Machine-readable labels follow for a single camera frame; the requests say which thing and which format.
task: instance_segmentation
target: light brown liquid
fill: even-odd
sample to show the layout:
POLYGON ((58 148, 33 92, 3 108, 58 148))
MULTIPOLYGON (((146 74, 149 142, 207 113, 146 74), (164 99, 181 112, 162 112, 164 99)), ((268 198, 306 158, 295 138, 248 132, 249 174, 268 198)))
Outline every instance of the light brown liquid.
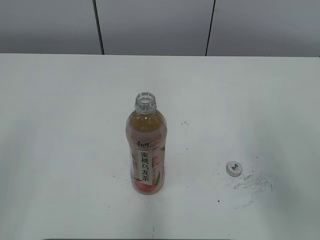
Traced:
POLYGON ((134 111, 127 120, 126 137, 132 155, 131 180, 134 189, 142 194, 154 194, 158 192, 165 180, 164 161, 167 123, 164 116, 159 111, 150 114, 141 114, 134 111), (149 143, 149 145, 141 147, 137 145, 137 142, 149 143), (138 179, 138 150, 152 151, 152 185, 144 184, 138 179))

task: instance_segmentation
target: bottle opening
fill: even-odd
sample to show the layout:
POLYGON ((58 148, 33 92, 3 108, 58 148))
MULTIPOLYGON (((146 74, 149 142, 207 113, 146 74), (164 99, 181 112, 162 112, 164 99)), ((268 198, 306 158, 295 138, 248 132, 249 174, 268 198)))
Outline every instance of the bottle opening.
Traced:
POLYGON ((151 114, 157 110, 156 98, 150 92, 141 92, 135 99, 135 110, 140 114, 151 114))

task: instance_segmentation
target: stain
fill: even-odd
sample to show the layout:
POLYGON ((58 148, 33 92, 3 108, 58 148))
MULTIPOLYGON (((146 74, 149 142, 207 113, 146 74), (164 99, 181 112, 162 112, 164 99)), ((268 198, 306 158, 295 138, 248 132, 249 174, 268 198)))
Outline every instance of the stain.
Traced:
POLYGON ((250 174, 243 178, 237 179, 233 189, 235 191, 247 192, 249 200, 246 204, 241 205, 241 208, 250 206, 256 200, 260 193, 273 193, 273 185, 267 176, 262 172, 256 174, 250 174))

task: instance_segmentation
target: bottle label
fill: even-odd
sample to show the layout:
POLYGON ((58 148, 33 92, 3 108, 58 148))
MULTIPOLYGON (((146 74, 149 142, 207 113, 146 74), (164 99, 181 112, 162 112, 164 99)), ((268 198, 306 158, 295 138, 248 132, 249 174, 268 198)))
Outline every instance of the bottle label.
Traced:
POLYGON ((136 187, 142 192, 150 192, 163 184, 165 176, 165 147, 163 141, 153 148, 131 147, 132 177, 136 187))
POLYGON ((152 150, 137 150, 138 156, 138 175, 143 184, 152 185, 153 167, 152 167, 152 150))

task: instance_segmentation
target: white bottle cap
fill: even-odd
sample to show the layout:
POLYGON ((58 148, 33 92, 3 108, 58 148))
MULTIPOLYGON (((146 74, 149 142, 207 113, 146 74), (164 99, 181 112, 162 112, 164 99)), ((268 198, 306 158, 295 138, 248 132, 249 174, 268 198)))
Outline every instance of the white bottle cap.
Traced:
POLYGON ((231 177, 234 177, 234 178, 239 177, 242 173, 242 166, 237 161, 230 161, 226 165, 226 172, 231 177))

